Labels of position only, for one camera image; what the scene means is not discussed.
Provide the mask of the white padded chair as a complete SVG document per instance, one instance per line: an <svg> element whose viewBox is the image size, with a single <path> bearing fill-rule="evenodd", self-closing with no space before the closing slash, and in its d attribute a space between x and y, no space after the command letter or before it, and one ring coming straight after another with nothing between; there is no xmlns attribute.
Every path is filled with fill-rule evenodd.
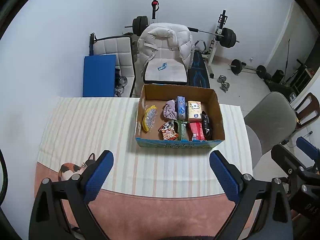
<svg viewBox="0 0 320 240"><path fill-rule="evenodd" d="M167 67L159 71L157 68L165 62L167 63ZM185 85L188 77L181 60L152 59L146 65L143 81L145 83Z"/></svg>

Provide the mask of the barbell on floor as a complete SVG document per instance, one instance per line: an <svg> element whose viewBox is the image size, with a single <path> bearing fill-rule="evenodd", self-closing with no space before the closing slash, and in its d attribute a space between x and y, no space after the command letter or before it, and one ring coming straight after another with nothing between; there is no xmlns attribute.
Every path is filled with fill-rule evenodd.
<svg viewBox="0 0 320 240"><path fill-rule="evenodd" d="M266 68L263 65L259 65L257 66L257 68L248 67L246 63L241 62L238 59L234 59L229 66L234 75L239 75L243 70L249 70L257 74L260 79L271 79L271 75L267 72Z"/></svg>

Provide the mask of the cream tissue pack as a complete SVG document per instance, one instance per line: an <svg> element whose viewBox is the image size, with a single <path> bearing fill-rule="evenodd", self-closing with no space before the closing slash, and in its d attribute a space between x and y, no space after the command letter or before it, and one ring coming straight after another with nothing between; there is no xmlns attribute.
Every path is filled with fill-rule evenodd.
<svg viewBox="0 0 320 240"><path fill-rule="evenodd" d="M202 106L199 101L188 101L188 121L201 122L202 121Z"/></svg>

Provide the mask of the black blue weight bench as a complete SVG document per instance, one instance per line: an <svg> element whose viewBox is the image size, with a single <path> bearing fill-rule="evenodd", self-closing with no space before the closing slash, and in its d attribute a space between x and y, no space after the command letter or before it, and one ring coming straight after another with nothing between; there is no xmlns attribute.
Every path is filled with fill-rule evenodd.
<svg viewBox="0 0 320 240"><path fill-rule="evenodd" d="M193 64L188 70L188 85L210 88L207 68L199 51L194 51Z"/></svg>

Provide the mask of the red snack bag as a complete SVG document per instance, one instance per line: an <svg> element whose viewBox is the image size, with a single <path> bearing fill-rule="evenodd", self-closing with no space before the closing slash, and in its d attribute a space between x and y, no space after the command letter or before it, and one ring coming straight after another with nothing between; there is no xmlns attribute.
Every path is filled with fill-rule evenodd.
<svg viewBox="0 0 320 240"><path fill-rule="evenodd" d="M194 140L199 140L203 141L205 140L203 129L202 129L202 124L200 122L190 122L189 127L192 133L192 141Z"/></svg>

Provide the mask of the blue tissue pack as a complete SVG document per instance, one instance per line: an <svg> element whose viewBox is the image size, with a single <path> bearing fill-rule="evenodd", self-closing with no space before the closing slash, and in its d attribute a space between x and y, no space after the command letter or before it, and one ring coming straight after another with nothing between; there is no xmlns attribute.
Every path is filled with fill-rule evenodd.
<svg viewBox="0 0 320 240"><path fill-rule="evenodd" d="M177 119L184 121L186 117L186 110L185 110L185 97L178 96L176 98L176 111L177 111Z"/></svg>

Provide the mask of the purple cloth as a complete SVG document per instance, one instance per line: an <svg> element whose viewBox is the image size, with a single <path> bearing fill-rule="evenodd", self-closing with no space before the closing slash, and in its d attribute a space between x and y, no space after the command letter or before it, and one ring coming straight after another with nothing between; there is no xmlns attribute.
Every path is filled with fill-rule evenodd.
<svg viewBox="0 0 320 240"><path fill-rule="evenodd" d="M163 116L169 120L177 120L175 100L169 100L166 102L163 109Z"/></svg>

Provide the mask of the striped pink cat tablecloth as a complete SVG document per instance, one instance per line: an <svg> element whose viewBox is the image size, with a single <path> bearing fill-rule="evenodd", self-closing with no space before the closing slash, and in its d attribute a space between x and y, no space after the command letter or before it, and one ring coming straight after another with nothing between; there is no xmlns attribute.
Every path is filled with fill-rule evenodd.
<svg viewBox="0 0 320 240"><path fill-rule="evenodd" d="M93 215L111 239L213 236L234 204L209 165L207 148L147 148L135 139L137 98L60 98L40 144L35 186L57 180L62 164L80 165L110 150L114 165Z"/></svg>

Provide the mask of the green snack bag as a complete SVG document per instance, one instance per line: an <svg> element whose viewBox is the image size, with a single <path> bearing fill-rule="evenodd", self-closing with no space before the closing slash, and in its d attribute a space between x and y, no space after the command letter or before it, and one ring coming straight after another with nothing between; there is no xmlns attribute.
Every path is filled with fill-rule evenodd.
<svg viewBox="0 0 320 240"><path fill-rule="evenodd" d="M188 123L186 121L181 121L181 120L175 120L175 131L178 134L177 139L179 141L187 141L188 140L188 133L187 133L187 126Z"/></svg>

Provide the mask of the yellow silver snack bag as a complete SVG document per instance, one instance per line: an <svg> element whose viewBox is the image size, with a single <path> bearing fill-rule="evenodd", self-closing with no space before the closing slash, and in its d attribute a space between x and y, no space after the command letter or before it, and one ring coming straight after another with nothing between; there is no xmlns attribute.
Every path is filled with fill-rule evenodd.
<svg viewBox="0 0 320 240"><path fill-rule="evenodd" d="M155 105L150 106L146 109L143 120L142 120L142 127L145 132L148 132L155 122L155 116L157 114L157 107Z"/></svg>

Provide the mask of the orange snack bag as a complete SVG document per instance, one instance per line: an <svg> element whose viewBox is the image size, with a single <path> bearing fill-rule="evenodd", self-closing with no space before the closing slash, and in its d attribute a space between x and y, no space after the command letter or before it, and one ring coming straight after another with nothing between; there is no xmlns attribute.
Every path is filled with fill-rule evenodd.
<svg viewBox="0 0 320 240"><path fill-rule="evenodd" d="M158 131L161 133L163 140L176 140L178 138L178 133L175 131L174 120L167 121Z"/></svg>

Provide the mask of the barbell on rack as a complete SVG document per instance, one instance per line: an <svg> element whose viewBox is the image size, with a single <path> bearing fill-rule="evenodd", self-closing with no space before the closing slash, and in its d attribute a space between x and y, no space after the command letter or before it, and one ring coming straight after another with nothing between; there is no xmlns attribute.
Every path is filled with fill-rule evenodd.
<svg viewBox="0 0 320 240"><path fill-rule="evenodd" d="M203 31L192 27L188 27L188 29L195 33L201 32L214 35L216 37L216 40L222 47L232 48L236 43L239 43L239 41L237 40L236 34L232 29L224 27L227 18L228 17L225 14L220 15L217 22L217 31L215 33ZM148 26L149 25L147 16L137 16L133 19L132 25L125 26L125 28L132 28L133 33L137 36L140 36Z"/></svg>

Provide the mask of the black snack bag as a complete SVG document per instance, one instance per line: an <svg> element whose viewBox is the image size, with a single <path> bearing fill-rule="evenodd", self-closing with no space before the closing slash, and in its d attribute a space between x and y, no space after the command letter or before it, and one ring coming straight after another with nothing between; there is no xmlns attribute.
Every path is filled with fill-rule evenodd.
<svg viewBox="0 0 320 240"><path fill-rule="evenodd" d="M202 111L202 130L203 130L204 138L206 140L211 140L213 128L210 122L210 118L205 111Z"/></svg>

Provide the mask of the blue folded mat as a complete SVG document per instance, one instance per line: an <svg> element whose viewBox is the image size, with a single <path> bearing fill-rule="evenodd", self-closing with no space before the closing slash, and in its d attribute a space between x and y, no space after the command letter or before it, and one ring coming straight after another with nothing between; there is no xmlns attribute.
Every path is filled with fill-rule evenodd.
<svg viewBox="0 0 320 240"><path fill-rule="evenodd" d="M84 98L114 97L115 55L93 55L84 58Z"/></svg>

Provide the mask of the open cardboard box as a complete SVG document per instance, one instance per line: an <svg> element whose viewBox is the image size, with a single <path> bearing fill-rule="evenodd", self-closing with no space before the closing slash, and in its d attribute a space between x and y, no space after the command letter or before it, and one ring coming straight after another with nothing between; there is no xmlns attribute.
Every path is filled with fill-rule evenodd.
<svg viewBox="0 0 320 240"><path fill-rule="evenodd" d="M140 147L214 148L225 140L216 92L193 86L144 85L135 139Z"/></svg>

